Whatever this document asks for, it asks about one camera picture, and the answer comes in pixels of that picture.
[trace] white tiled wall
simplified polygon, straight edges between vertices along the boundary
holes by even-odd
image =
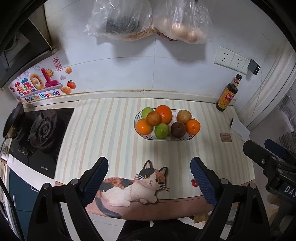
[[[136,41],[89,37],[85,25],[93,0],[48,0],[49,31],[68,65],[79,69],[86,91],[163,90],[219,97],[236,72],[213,63],[219,46],[254,59],[263,78],[286,38],[272,20],[248,0],[207,0],[213,26],[204,45],[168,41],[152,35]],[[260,86],[261,75],[243,77],[236,96],[239,112]]]

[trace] striped countertop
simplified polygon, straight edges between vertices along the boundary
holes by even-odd
[[[134,130],[135,115],[147,106],[165,104],[185,109],[200,122],[201,130],[189,141],[146,140]],[[232,106],[220,112],[215,104],[169,99],[109,98],[81,100],[75,108],[60,149],[55,180],[68,183],[92,168],[100,156],[109,161],[108,177],[133,179],[147,160],[153,167],[168,167],[169,192],[159,199],[202,195],[191,185],[190,160],[198,156],[219,178],[236,185],[255,178],[251,159],[243,154],[243,141],[231,134],[221,142],[220,133],[230,133],[237,118]]]

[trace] orange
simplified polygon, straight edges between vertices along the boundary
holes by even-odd
[[[158,106],[155,111],[161,115],[161,122],[169,124],[172,121],[173,114],[170,108],[166,105]]]
[[[195,135],[200,130],[200,123],[198,120],[191,119],[186,123],[186,131],[190,135]]]
[[[153,131],[153,127],[148,124],[146,119],[142,119],[137,122],[136,130],[141,135],[149,135]]]

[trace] electrical outlet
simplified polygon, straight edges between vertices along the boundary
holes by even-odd
[[[244,64],[246,63],[246,60],[247,59],[243,56],[240,56],[239,54],[235,53],[233,59],[231,60],[229,68],[241,72],[242,68],[244,67]]]
[[[214,63],[228,67],[231,63],[234,54],[235,53],[230,51],[229,49],[220,46],[216,53]]]
[[[246,60],[244,66],[243,66],[243,68],[242,68],[242,70],[241,70],[241,72],[242,72],[243,74],[247,74],[247,73],[248,73],[248,66],[249,66],[249,63],[250,63],[250,62],[251,62],[251,61],[250,61],[249,59]]]

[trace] bottle label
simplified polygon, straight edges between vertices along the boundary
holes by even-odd
[[[235,94],[233,94],[227,87],[225,88],[225,90],[223,91],[223,94],[221,95],[220,99],[218,100],[218,106],[222,109],[226,109],[226,107],[229,105],[229,103],[231,102],[231,100],[233,99],[233,97],[235,96]]]

